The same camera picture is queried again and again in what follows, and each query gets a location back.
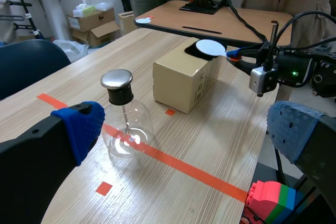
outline blue gripper pad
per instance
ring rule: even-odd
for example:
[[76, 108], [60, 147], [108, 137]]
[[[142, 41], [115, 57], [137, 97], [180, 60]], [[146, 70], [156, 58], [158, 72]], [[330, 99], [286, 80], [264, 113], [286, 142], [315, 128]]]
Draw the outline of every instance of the blue gripper pad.
[[267, 130], [273, 145], [294, 164], [323, 115], [301, 104], [276, 102], [267, 114]]
[[82, 114], [70, 108], [55, 110], [51, 113], [65, 123], [77, 166], [87, 157], [92, 142], [100, 135], [105, 119], [104, 108], [98, 102], [83, 103], [92, 104], [89, 114]]

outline pink toy block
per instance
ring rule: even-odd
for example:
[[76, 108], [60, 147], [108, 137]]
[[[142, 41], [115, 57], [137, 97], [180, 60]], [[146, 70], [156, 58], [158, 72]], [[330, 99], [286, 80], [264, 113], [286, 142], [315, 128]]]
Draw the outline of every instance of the pink toy block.
[[[274, 181], [253, 183], [248, 192], [245, 206], [251, 208], [260, 218], [265, 220], [273, 209], [278, 205], [281, 191], [281, 184]], [[244, 215], [253, 224], [260, 224], [256, 221], [253, 214], [245, 207]]]

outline cardboard box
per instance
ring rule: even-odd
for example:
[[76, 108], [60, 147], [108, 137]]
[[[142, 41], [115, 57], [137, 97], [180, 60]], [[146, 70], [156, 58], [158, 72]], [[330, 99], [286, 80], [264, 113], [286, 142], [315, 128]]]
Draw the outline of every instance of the cardboard box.
[[137, 26], [134, 23], [133, 12], [121, 13], [118, 14], [118, 16], [121, 36], [129, 34], [131, 31], [137, 29]]
[[75, 18], [73, 16], [68, 16], [68, 20], [71, 29], [86, 32], [98, 26], [114, 21], [114, 9], [112, 8], [106, 12], [95, 11], [93, 14], [84, 18]]
[[112, 21], [86, 32], [72, 30], [72, 36], [79, 43], [86, 43], [91, 47], [99, 47], [115, 39], [113, 32], [117, 30], [119, 30], [119, 26]]
[[188, 113], [218, 79], [221, 60], [191, 56], [184, 49], [198, 39], [191, 38], [162, 56], [153, 65], [155, 101]]
[[94, 12], [96, 11], [95, 7], [93, 5], [91, 6], [88, 6], [84, 9], [75, 9], [72, 11], [72, 15], [74, 17], [79, 17], [79, 18], [84, 18], [84, 17], [87, 17], [91, 14], [93, 14]]

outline white disc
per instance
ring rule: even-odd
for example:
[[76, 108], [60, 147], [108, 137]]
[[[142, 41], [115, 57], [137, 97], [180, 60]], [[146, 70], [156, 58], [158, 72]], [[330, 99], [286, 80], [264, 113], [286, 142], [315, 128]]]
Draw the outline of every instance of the white disc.
[[135, 22], [139, 23], [139, 24], [147, 24], [151, 22], [151, 18], [139, 18], [136, 19]]
[[199, 51], [211, 56], [226, 56], [225, 47], [214, 40], [201, 39], [196, 42], [196, 47]]

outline white plastic bag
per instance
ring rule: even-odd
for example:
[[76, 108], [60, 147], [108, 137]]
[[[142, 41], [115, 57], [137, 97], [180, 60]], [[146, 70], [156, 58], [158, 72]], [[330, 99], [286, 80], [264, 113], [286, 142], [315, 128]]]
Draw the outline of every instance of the white plastic bag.
[[100, 3], [94, 4], [94, 7], [96, 8], [96, 10], [99, 10], [101, 12], [106, 12], [107, 10], [113, 8], [113, 4], [112, 3], [100, 2]]
[[59, 39], [54, 40], [54, 43], [65, 52], [71, 63], [88, 55], [88, 45], [82, 45], [76, 41]]

